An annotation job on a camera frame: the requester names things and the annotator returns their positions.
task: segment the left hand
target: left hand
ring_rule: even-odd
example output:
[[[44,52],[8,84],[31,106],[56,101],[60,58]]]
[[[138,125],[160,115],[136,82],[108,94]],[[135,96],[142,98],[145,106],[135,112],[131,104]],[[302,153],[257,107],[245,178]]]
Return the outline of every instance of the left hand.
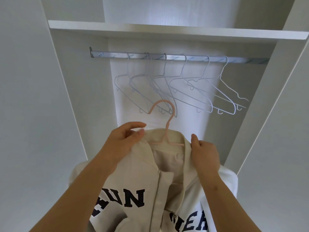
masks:
[[[98,156],[109,166],[111,173],[117,167],[117,164],[130,152],[131,147],[139,142],[145,134],[144,129],[135,132],[131,129],[144,128],[143,122],[128,122],[114,129],[107,138]]]

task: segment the metal clothes rod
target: metal clothes rod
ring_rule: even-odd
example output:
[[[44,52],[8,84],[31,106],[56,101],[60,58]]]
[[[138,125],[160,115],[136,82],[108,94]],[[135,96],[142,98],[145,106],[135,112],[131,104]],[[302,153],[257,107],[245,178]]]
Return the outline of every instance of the metal clothes rod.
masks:
[[[95,51],[90,49],[90,56],[92,58],[123,58],[127,59],[129,54],[129,59],[146,59],[148,60],[165,60],[165,54],[157,54],[157,53],[132,53],[132,52],[109,52],[109,51]],[[220,62],[226,63],[225,56],[207,56],[202,55],[186,55],[187,61],[195,61],[195,62]],[[166,60],[168,61],[185,61],[184,55],[178,54],[166,54]],[[228,57],[229,63],[250,63],[250,64],[264,64],[266,65],[269,61],[269,58],[241,58],[241,57]]]

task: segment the white garment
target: white garment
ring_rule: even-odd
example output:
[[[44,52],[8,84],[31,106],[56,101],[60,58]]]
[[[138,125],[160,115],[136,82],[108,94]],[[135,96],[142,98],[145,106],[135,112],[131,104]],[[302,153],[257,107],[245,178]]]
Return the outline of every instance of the white garment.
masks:
[[[160,142],[165,129],[148,130],[118,164],[99,195],[90,222],[96,232],[215,232],[214,221],[191,159],[191,144],[169,130],[170,142]],[[77,165],[70,184],[88,162]],[[219,175],[236,197],[238,179],[221,166]]]

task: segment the closet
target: closet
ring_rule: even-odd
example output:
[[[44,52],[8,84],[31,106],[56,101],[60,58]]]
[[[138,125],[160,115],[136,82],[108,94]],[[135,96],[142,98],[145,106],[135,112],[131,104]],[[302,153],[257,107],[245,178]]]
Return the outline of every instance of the closet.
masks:
[[[165,127],[168,108],[148,115],[148,102],[130,82],[155,102],[160,94],[144,75],[157,76],[163,88],[163,74],[182,74],[186,79],[169,84],[179,96],[170,129],[216,144],[222,164],[233,152],[229,167],[238,172],[309,34],[285,25],[297,15],[294,0],[41,1],[89,159],[125,122]],[[215,79],[208,86],[205,80],[188,82],[202,76]],[[217,109],[203,110],[188,95]]]

